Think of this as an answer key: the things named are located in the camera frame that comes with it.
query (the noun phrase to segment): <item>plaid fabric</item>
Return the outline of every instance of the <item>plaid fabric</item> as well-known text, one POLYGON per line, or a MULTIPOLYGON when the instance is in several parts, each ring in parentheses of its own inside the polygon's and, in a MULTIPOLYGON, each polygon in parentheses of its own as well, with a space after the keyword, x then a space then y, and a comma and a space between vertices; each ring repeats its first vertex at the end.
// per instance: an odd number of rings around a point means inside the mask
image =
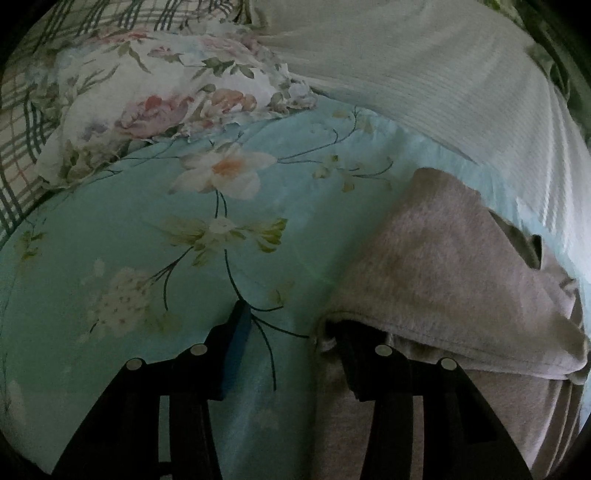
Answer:
POLYGON ((241 0, 58 0, 8 60, 0 90, 0 247, 46 194, 34 164, 55 129, 29 101, 28 59, 42 46, 96 28, 177 30, 189 19, 243 20, 241 0))

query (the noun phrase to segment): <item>light blue fabric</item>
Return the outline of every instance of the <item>light blue fabric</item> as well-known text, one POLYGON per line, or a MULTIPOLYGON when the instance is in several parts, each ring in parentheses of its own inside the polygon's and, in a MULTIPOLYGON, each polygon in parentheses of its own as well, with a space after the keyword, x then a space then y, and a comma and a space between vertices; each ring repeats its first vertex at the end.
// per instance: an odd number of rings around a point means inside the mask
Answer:
MULTIPOLYGON (((227 319, 236 294, 224 249, 232 278, 249 303, 260 309, 283 305, 260 318, 310 333, 348 262, 417 168, 444 170, 480 191, 483 202, 505 219, 542 234, 569 273, 577 275, 535 212, 494 171, 372 112, 320 98, 314 111, 235 125, 212 139, 220 158, 231 157, 222 138, 241 145, 231 146, 234 157, 215 165, 211 152, 205 154, 212 149, 206 140, 179 140, 133 153, 90 183, 45 202, 0 251, 5 407, 0 427, 45 471, 53 469, 129 358, 172 358, 227 319), (179 157, 189 154, 193 161, 181 163, 179 157), (199 170, 206 160, 211 171, 199 170), (231 181, 220 183, 223 174, 231 181), (204 183, 207 175, 223 197, 204 183), (172 185, 180 191, 171 193, 172 185), (170 223, 171 216, 177 220, 170 223), (173 236, 176 243, 192 242, 195 250, 174 264, 166 313, 165 277, 157 273, 187 249, 188 244, 171 244, 170 231, 182 223, 178 218, 202 223, 190 224, 191 239, 178 231, 173 236), (204 264, 191 266, 206 257, 204 264), (117 312, 107 309, 123 308, 126 301, 134 308, 127 322, 117 323, 117 312), (100 319, 106 324, 96 325, 100 319)), ((584 285, 587 307, 588 291, 584 285)), ((275 356, 277 392, 272 391, 269 353, 253 328, 237 386, 224 402, 210 403, 226 480, 309 475, 311 345, 263 328, 275 356)))

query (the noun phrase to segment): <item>brown cloth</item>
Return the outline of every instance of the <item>brown cloth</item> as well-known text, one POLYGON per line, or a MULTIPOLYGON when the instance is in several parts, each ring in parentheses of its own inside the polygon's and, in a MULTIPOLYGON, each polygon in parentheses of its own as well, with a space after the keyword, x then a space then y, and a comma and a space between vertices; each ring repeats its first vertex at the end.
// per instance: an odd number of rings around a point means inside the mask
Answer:
MULTIPOLYGON (((454 177, 418 170, 329 301, 317 344, 314 480, 358 480, 371 428, 373 403, 349 391, 323 332, 325 321, 344 319, 389 332, 408 358, 455 358, 535 479, 576 437, 588 372, 577 284, 539 238, 491 216, 454 177)), ((416 397, 413 480, 422 477, 421 414, 416 397)))

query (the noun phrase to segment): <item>orange flower center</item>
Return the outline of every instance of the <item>orange flower center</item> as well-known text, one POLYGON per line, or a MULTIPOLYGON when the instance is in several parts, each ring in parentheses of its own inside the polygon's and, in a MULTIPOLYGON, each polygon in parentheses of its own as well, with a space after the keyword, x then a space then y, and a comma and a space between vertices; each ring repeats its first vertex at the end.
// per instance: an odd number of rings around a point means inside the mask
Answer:
POLYGON ((224 158, 223 160, 216 163, 212 170, 215 175, 221 175, 222 177, 236 178, 242 171, 242 160, 235 158, 224 158))

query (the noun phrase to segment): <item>floral pillow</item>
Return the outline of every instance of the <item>floral pillow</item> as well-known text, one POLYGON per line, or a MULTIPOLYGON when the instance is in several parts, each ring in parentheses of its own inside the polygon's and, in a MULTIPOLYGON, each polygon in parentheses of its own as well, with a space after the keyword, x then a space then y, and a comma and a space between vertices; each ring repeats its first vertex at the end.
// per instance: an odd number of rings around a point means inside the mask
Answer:
POLYGON ((287 65, 230 24, 203 35, 100 31, 44 50, 27 75, 31 101, 56 123, 36 165, 54 189, 146 141, 196 139, 316 104, 287 65))

